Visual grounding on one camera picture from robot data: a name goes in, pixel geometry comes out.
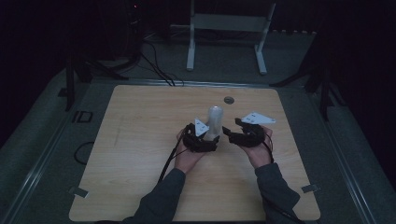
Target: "person's left hand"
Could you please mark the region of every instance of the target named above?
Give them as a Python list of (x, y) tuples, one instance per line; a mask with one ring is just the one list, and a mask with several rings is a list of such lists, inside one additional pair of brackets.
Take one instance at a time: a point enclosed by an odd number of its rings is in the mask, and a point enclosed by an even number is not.
[[(177, 135), (177, 140), (180, 138), (183, 130), (181, 130)], [(205, 155), (204, 152), (191, 152), (186, 146), (183, 144), (183, 140), (180, 141), (180, 144), (177, 147), (175, 157), (175, 168), (181, 170), (184, 174), (187, 174), (192, 168), (194, 168), (195, 164)]]

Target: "wire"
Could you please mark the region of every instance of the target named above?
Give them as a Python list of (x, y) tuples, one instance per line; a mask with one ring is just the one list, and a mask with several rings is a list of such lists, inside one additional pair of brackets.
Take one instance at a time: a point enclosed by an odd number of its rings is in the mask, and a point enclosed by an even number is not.
[(172, 160), (173, 158), (175, 158), (177, 155), (179, 155), (180, 153), (183, 153), (183, 152), (186, 151), (186, 150), (181, 151), (181, 152), (177, 153), (176, 156), (174, 156), (175, 153), (176, 153), (176, 151), (177, 151), (177, 147), (178, 147), (178, 145), (179, 145), (180, 142), (181, 142), (181, 139), (183, 139), (184, 134), (185, 134), (186, 131), (187, 131), (187, 127), (188, 127), (188, 125), (183, 129), (183, 132), (181, 133), (180, 137), (179, 137), (178, 140), (177, 140), (176, 146), (174, 147), (174, 149), (172, 150), (171, 154), (169, 155), (169, 158), (168, 158), (168, 160), (166, 161), (165, 166), (163, 167), (163, 171), (161, 172), (160, 178), (158, 179), (158, 183), (161, 183), (161, 181), (163, 181), (163, 177), (165, 176), (166, 170), (168, 169), (168, 166), (169, 166), (169, 164), (171, 163), (171, 160)]
[(262, 143), (263, 143), (264, 146), (267, 148), (267, 151), (268, 151), (268, 153), (269, 153), (270, 156), (271, 156), (271, 163), (274, 163), (274, 156), (273, 156), (273, 154), (272, 154), (274, 145), (273, 145), (273, 142), (272, 142), (272, 139), (271, 139), (270, 135), (268, 135), (268, 133), (265, 133), (265, 135), (268, 137), (268, 139), (270, 139), (270, 146), (268, 146), (268, 144), (265, 143), (265, 139), (264, 139), (264, 141), (262, 141)]
[(143, 53), (141, 54), (143, 59), (146, 60), (146, 62), (148, 62), (149, 65), (151, 65), (151, 67), (154, 69), (154, 72), (160, 77), (162, 78), (166, 83), (168, 83), (169, 86), (175, 86), (175, 82), (173, 81), (172, 78), (170, 78), (168, 75), (160, 72), (158, 70), (158, 68), (155, 66), (155, 64), (153, 64)]
[(134, 61), (134, 63), (129, 68), (126, 68), (125, 70), (120, 71), (120, 74), (124, 74), (126, 72), (131, 71), (132, 69), (134, 69), (135, 67), (138, 66), (139, 62), (140, 62), (140, 54), (139, 54), (139, 56), (136, 57), (136, 60)]
[(152, 36), (154, 36), (154, 35), (156, 35), (157, 33), (152, 33), (152, 34), (150, 34), (150, 35), (147, 35), (147, 36), (145, 36), (143, 39), (145, 39), (145, 40), (147, 40), (147, 39), (149, 39), (150, 37), (152, 37)]
[(282, 216), (290, 219), (291, 221), (295, 222), (295, 223), (299, 223), (299, 224), (305, 224), (305, 222), (303, 222), (302, 220), (300, 220), (299, 218), (297, 218), (296, 216), (286, 212), (285, 210), (283, 210), (282, 208), (280, 208), (279, 206), (277, 206), (275, 203), (269, 201), (267, 198), (264, 198), (264, 200), (268, 203), (268, 205), (270, 207), (272, 207), (274, 210), (276, 210), (279, 214), (281, 214)]
[(138, 65), (138, 67), (141, 67), (141, 68), (144, 68), (151, 72), (156, 73), (169, 86), (176, 86), (174, 79), (179, 80), (182, 83), (182, 86), (184, 86), (184, 81), (181, 78), (179, 78), (175, 74), (165, 73), (163, 70), (161, 70), (160, 66), (158, 65), (157, 50), (155, 49), (154, 45), (152, 45), (148, 41), (144, 41), (143, 43), (146, 43), (152, 47), (152, 49), (154, 51), (154, 63), (152, 63), (143, 53), (140, 53), (141, 57), (152, 67), (152, 70), (149, 68), (140, 66), (140, 65)]
[(95, 142), (86, 142), (86, 143), (83, 143), (83, 144), (79, 145), (79, 147), (76, 149), (76, 151), (75, 151), (75, 153), (74, 153), (74, 159), (75, 159), (75, 161), (78, 162), (79, 164), (86, 165), (87, 162), (81, 161), (81, 160), (78, 158), (77, 154), (78, 154), (78, 152), (79, 152), (83, 147), (85, 147), (85, 146), (87, 146), (87, 145), (89, 145), (89, 144), (94, 144), (94, 143), (95, 143)]
[(183, 153), (183, 152), (185, 152), (187, 150), (189, 150), (189, 149), (187, 148), (187, 149), (182, 150), (181, 152), (177, 153), (172, 159), (174, 159), (176, 156), (180, 155), (181, 153)]

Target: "dark background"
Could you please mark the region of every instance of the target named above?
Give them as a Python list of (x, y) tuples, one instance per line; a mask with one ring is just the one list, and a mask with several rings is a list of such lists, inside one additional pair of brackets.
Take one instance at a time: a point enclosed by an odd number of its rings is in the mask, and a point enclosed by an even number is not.
[[(261, 4), (262, 1), (251, 0)], [(97, 2), (4, 0), (0, 4), (2, 146), (50, 79), (65, 67), (70, 42), (92, 45), (94, 55), (113, 57)], [(236, 0), (196, 1), (203, 12), (256, 15)], [(166, 38), (169, 24), (189, 24), (190, 1), (136, 1), (145, 27)], [(324, 59), (393, 187), (396, 47), (394, 1), (279, 0), (273, 32), (318, 32), (304, 67)]]

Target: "sleeve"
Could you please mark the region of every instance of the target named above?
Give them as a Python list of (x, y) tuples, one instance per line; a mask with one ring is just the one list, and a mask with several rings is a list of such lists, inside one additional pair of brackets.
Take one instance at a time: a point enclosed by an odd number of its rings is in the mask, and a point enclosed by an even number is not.
[(262, 205), (266, 214), (266, 223), (293, 223), (294, 221), (276, 211), (270, 203), (295, 216), (293, 207), (300, 200), (300, 195), (290, 189), (280, 173), (276, 163), (264, 165), (255, 170), (257, 183), (262, 195)]
[(182, 171), (173, 169), (151, 193), (140, 200), (134, 216), (125, 218), (121, 224), (172, 222), (185, 180), (186, 175)]

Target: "wooden tabletop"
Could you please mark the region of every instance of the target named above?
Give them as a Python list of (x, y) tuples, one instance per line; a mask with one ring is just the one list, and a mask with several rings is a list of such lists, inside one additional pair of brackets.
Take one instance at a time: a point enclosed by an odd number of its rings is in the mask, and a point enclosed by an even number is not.
[[(224, 97), (234, 98), (232, 105)], [(208, 87), (118, 86), (102, 122), (70, 210), (74, 221), (123, 220), (134, 215), (140, 199), (156, 185), (175, 147), (177, 133), (195, 118), (205, 122), (210, 106), (224, 109), (223, 126), (241, 133), (234, 118), (252, 111), (276, 119), (274, 159), (301, 200), (298, 218), (320, 217), (288, 120), (275, 90)], [(218, 149), (188, 174), (174, 221), (265, 220), (254, 169), (245, 152), (220, 137)]]

